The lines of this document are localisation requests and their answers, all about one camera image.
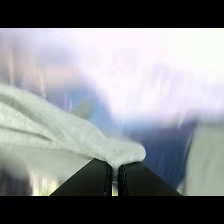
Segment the blurry background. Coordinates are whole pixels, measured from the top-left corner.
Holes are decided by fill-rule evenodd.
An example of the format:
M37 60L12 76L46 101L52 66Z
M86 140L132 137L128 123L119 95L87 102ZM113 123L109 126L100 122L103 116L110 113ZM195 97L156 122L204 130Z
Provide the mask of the blurry background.
M184 178L197 120L223 119L223 29L0 29L0 81L147 151L171 186Z

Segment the white cloth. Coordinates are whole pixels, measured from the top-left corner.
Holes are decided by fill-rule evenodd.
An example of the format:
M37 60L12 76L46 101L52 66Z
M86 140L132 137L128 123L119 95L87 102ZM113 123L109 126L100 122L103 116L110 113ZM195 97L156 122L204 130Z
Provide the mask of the white cloth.
M90 122L23 90L0 85L0 157L66 180L93 158L114 169L142 161L138 143L106 137Z
M179 192L192 196L224 196L224 123L199 124Z

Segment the gray fabric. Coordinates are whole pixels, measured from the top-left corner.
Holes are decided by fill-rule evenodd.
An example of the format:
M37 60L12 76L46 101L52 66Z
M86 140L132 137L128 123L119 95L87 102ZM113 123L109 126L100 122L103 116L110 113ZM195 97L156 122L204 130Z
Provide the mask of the gray fabric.
M189 153L183 195L224 195L224 124L199 124Z
M45 99L0 85L0 156L67 179L93 158L117 169L142 161L145 150L138 143L105 136Z

